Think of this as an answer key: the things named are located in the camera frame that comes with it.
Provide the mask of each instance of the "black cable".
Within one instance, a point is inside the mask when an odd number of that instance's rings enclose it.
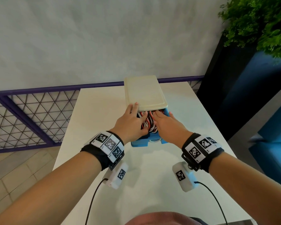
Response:
[[[199,182],[199,181],[195,181],[195,183],[199,183],[199,184],[201,184],[201,185],[204,185],[202,182]],[[215,197],[215,195],[213,194],[213,192],[212,192],[206,185],[204,185],[204,186],[211,192],[211,194],[213,195],[213,197],[214,197],[215,200],[217,201],[218,206],[220,207],[220,209],[221,209],[221,211],[222,211],[222,214],[223,214],[223,216],[224,216],[226,225],[228,225],[227,220],[226,220],[226,217],[225,217],[225,214],[224,214],[224,212],[223,212],[223,210],[222,210],[222,207],[221,207],[220,203],[218,202],[217,198]]]
[[[103,179],[103,180],[99,183],[98,187],[96,188],[96,190],[95,190],[95,192],[94,192],[93,199],[92,199],[92,201],[90,202],[90,208],[92,207],[93,200],[94,200],[94,197],[95,197],[95,194],[96,194],[97,190],[99,189],[99,186],[101,185],[101,183],[102,183],[103,181],[107,181],[107,180],[108,180],[108,179],[105,178],[105,179]],[[85,225],[87,225],[88,216],[90,215],[90,208],[88,209],[88,213],[87,213]]]

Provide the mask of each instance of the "black planter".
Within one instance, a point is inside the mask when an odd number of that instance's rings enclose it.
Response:
[[[219,41],[197,96],[229,140],[281,90],[281,59],[257,52],[254,44],[224,47],[224,41]]]

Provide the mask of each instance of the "artificial foliage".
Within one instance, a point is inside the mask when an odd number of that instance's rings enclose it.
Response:
[[[228,21],[225,46],[256,43],[257,50],[281,58],[281,0],[228,0],[218,16]]]

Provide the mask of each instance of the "wire mesh panel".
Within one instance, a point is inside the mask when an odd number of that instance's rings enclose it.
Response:
[[[194,81],[189,81],[188,82],[191,88],[195,93],[199,90],[199,87],[201,86],[202,81],[201,80],[194,80]]]
[[[9,96],[55,143],[62,142],[79,90]]]
[[[0,104],[0,149],[40,144],[45,142]]]

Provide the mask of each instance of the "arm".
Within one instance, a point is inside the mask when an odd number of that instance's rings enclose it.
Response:
[[[141,130],[147,113],[142,118],[137,118],[137,111],[138,104],[130,104],[110,130],[124,144],[148,134],[148,129]],[[0,224],[61,224],[101,169],[101,163],[94,155],[79,152],[19,197],[0,215]]]
[[[154,119],[159,135],[179,148],[193,134],[172,113],[156,111]],[[281,224],[280,184],[225,152],[211,161],[209,173],[258,223]]]

